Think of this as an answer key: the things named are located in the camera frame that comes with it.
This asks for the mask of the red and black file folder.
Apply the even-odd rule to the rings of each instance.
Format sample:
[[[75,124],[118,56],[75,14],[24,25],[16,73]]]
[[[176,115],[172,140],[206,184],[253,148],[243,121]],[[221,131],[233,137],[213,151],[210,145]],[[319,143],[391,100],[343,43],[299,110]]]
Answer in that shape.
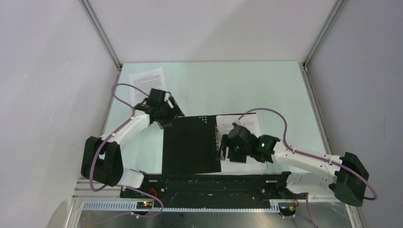
[[[163,131],[163,175],[206,173],[260,173],[266,163],[247,157],[245,163],[219,159],[221,137],[233,128],[233,122],[260,136],[256,113],[179,117]]]

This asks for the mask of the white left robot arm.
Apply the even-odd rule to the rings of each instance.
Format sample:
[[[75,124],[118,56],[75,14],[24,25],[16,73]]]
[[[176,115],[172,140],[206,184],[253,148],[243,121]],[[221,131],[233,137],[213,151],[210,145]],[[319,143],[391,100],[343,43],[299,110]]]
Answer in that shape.
[[[144,198],[150,192],[150,184],[144,181],[142,172],[124,167],[122,150],[152,123],[157,123],[162,129],[171,127],[173,120],[184,113],[171,93],[155,88],[131,109],[131,116],[110,134],[87,138],[81,175],[110,187],[132,187],[137,197]]]

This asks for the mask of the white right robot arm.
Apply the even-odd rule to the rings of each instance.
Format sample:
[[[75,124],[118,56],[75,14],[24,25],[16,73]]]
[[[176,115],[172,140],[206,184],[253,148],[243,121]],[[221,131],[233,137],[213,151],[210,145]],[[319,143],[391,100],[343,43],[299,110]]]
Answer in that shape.
[[[311,193],[328,195],[344,204],[363,205],[368,188],[369,173],[353,153],[343,156],[319,155],[314,152],[287,146],[274,136],[256,136],[246,127],[233,124],[228,134],[219,137],[217,158],[222,161],[246,163],[251,157],[261,163],[276,163],[293,166],[306,171],[305,175],[283,172],[276,191],[284,199],[293,194]]]

